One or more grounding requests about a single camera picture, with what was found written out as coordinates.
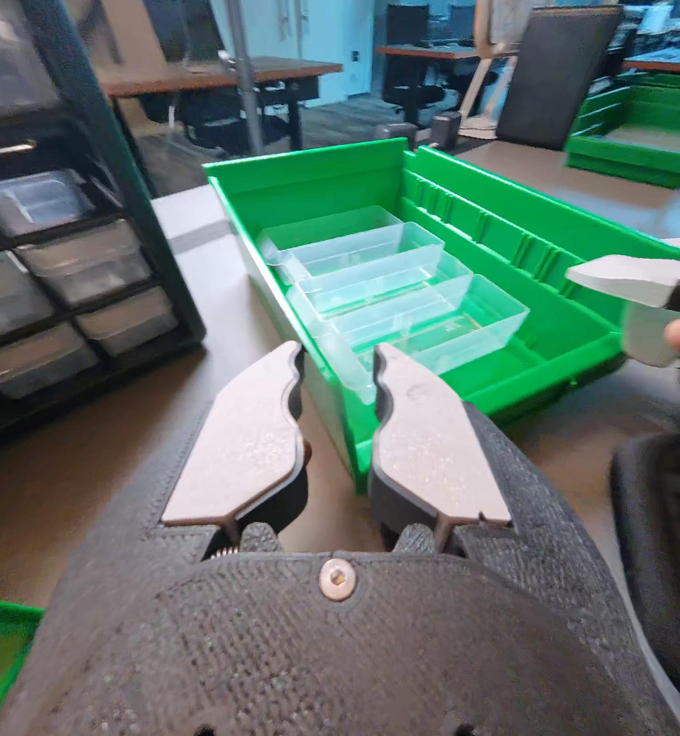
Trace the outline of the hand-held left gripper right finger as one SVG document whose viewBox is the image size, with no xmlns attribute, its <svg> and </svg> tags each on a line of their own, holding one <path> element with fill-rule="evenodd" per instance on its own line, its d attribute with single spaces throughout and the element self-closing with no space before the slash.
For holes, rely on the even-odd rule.
<svg viewBox="0 0 680 736">
<path fill-rule="evenodd" d="M 374 347 L 372 516 L 401 535 L 430 529 L 444 550 L 459 526 L 511 529 L 513 519 L 466 403 L 438 375 L 389 343 Z"/>
</svg>

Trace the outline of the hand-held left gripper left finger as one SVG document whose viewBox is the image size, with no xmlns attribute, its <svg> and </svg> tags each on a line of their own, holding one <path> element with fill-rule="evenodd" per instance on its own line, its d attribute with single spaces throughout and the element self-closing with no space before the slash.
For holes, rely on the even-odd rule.
<svg viewBox="0 0 680 736">
<path fill-rule="evenodd" d="M 166 528 L 215 526 L 237 542 L 254 522 L 280 533 L 308 501 L 298 425 L 305 349 L 290 340 L 218 393 L 161 513 Z"/>
</svg>

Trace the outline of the black drawer cabinet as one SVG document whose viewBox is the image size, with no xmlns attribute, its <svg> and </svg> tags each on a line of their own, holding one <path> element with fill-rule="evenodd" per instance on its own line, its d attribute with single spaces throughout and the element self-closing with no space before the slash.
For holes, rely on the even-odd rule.
<svg viewBox="0 0 680 736">
<path fill-rule="evenodd" d="M 72 169 L 112 194 L 186 325 L 179 345 L 0 430 L 0 445 L 146 368 L 197 346 L 206 329 L 151 205 L 117 104 L 103 94 L 64 2 L 0 2 L 0 179 Z"/>
</svg>

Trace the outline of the wooden office desk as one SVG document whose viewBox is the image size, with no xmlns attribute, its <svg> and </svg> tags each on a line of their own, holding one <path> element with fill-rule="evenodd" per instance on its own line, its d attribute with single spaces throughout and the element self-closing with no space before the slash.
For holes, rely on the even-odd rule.
<svg viewBox="0 0 680 736">
<path fill-rule="evenodd" d="M 303 149 L 299 103 L 319 97 L 319 78 L 343 71 L 340 62 L 302 60 L 289 57 L 252 57 L 252 87 L 262 89 L 283 83 L 283 90 L 269 93 L 265 106 L 285 105 L 288 109 L 289 140 L 292 151 Z M 166 94 L 185 90 L 239 87 L 235 64 L 216 60 L 201 66 L 167 62 L 161 67 L 139 69 L 134 66 L 100 66 L 95 74 L 104 95 L 112 100 L 144 94 Z"/>
<path fill-rule="evenodd" d="M 455 44 L 387 44 L 377 46 L 375 52 L 385 57 L 381 98 L 411 124 L 418 124 L 419 112 L 441 102 L 450 90 L 457 94 L 458 110 L 479 61 L 474 47 Z M 501 60 L 493 62 L 474 113 L 486 87 L 496 82 L 499 72 L 495 66 Z"/>
</svg>

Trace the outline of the black board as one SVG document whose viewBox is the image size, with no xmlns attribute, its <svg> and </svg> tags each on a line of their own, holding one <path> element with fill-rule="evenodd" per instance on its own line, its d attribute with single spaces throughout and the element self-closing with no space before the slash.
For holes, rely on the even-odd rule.
<svg viewBox="0 0 680 736">
<path fill-rule="evenodd" d="M 533 9 L 519 43 L 496 139 L 563 150 L 622 18 L 620 4 Z"/>
</svg>

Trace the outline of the grey tape strip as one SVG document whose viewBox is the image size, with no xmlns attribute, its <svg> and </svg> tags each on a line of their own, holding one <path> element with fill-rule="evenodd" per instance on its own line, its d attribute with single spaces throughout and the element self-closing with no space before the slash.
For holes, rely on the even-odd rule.
<svg viewBox="0 0 680 736">
<path fill-rule="evenodd" d="M 177 255 L 214 242 L 232 233 L 233 226 L 228 220 L 223 219 L 170 236 L 169 243 L 171 251 Z"/>
</svg>

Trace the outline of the set of clear cabinet drawers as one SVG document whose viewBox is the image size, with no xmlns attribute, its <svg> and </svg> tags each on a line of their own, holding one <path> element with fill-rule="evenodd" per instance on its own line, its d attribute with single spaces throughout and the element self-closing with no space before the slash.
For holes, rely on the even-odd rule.
<svg viewBox="0 0 680 736">
<path fill-rule="evenodd" d="M 0 179 L 0 430 L 185 338 L 145 244 L 97 179 Z"/>
</svg>

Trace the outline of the wooden easel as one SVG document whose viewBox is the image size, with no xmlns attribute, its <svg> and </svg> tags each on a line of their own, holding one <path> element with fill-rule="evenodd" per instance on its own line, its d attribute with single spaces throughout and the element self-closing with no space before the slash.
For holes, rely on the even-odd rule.
<svg viewBox="0 0 680 736">
<path fill-rule="evenodd" d="M 461 124 L 458 133 L 482 141 L 496 139 L 504 93 L 508 90 L 517 64 L 522 37 L 534 7 L 529 1 L 477 1 L 475 3 L 474 47 L 478 64 L 463 101 L 458 108 Z M 506 64 L 494 83 L 483 112 L 474 114 L 476 99 L 492 70 L 493 62 Z"/>
</svg>

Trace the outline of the metal pole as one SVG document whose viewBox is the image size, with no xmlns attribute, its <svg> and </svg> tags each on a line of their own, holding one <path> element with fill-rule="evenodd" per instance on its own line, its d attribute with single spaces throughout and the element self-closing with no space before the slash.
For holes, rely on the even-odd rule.
<svg viewBox="0 0 680 736">
<path fill-rule="evenodd" d="M 224 1 L 230 34 L 233 40 L 233 59 L 243 96 L 243 108 L 253 156 L 264 155 L 261 120 L 258 115 L 258 101 L 255 93 L 255 76 L 250 54 L 247 49 L 240 1 Z"/>
</svg>

